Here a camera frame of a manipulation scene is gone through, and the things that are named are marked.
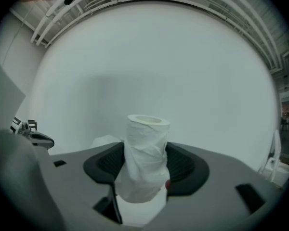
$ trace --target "white backdrop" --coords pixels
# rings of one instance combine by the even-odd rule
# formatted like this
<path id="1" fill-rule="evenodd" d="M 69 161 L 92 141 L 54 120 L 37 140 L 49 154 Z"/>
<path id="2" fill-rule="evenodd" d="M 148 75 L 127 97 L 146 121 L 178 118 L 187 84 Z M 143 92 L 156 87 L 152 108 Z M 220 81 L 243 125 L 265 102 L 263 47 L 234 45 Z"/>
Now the white backdrop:
<path id="1" fill-rule="evenodd" d="M 138 2 L 102 11 L 59 38 L 30 106 L 51 153 L 124 138 L 130 114 L 171 122 L 169 141 L 233 156 L 258 170 L 278 123 L 273 81 L 253 48 L 195 9 Z"/>

